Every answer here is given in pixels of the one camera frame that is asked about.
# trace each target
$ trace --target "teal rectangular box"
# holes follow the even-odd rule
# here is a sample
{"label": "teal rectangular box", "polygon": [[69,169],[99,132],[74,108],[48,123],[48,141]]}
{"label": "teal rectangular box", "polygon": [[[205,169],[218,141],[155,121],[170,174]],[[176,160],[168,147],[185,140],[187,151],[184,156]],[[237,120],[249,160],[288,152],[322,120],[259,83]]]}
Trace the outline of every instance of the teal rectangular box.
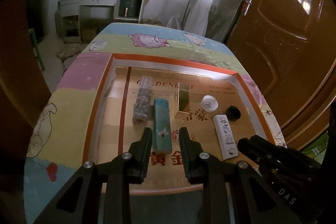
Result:
{"label": "teal rectangular box", "polygon": [[169,103],[162,98],[154,100],[153,150],[156,154],[165,155],[173,151],[170,132]]}

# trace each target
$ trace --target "metal bolt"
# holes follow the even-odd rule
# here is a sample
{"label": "metal bolt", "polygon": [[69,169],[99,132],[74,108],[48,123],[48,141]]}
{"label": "metal bolt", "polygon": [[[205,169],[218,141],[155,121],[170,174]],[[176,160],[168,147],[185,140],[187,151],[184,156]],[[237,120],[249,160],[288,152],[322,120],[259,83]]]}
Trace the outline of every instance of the metal bolt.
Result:
{"label": "metal bolt", "polygon": [[202,152],[199,154],[199,157],[203,160],[206,160],[210,157],[210,155],[207,152]]}
{"label": "metal bolt", "polygon": [[84,164],[83,164],[84,168],[86,169],[89,169],[93,166],[93,162],[92,161],[86,161]]}
{"label": "metal bolt", "polygon": [[123,153],[121,156],[122,156],[122,158],[123,158],[124,160],[128,160],[128,159],[130,159],[130,158],[132,157],[132,154],[129,153],[129,152],[125,152],[125,153]]}
{"label": "metal bolt", "polygon": [[246,169],[246,168],[248,168],[248,166],[249,166],[249,164],[246,162],[246,161],[240,161],[239,163],[238,163],[238,166],[239,166],[239,168],[241,168],[241,169]]}

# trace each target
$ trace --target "pink sheep print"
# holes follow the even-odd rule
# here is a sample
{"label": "pink sheep print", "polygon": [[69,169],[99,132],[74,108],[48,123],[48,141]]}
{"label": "pink sheep print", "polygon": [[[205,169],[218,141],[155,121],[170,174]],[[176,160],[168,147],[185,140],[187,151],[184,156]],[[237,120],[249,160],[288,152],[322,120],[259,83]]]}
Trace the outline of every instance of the pink sheep print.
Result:
{"label": "pink sheep print", "polygon": [[142,48],[160,48],[160,47],[170,47],[166,39],[159,38],[158,36],[148,35],[148,34],[130,34],[129,37],[132,39],[134,46]]}

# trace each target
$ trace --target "white cloth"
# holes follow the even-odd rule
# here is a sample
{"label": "white cloth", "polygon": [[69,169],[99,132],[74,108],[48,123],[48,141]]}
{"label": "white cloth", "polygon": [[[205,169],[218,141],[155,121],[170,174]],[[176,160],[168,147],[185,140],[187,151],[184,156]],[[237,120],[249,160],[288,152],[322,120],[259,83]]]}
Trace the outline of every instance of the white cloth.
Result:
{"label": "white cloth", "polygon": [[213,0],[196,0],[185,21],[183,30],[205,36],[212,2]]}

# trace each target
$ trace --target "brown door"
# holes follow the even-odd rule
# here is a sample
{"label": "brown door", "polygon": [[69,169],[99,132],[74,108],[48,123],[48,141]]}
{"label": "brown door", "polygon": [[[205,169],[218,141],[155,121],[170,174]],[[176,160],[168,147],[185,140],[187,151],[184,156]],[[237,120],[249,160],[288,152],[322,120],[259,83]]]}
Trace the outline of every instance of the brown door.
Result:
{"label": "brown door", "polygon": [[[332,0],[251,2],[227,45],[285,129],[313,102],[335,66],[336,7]],[[285,138],[301,125],[283,130]]]}

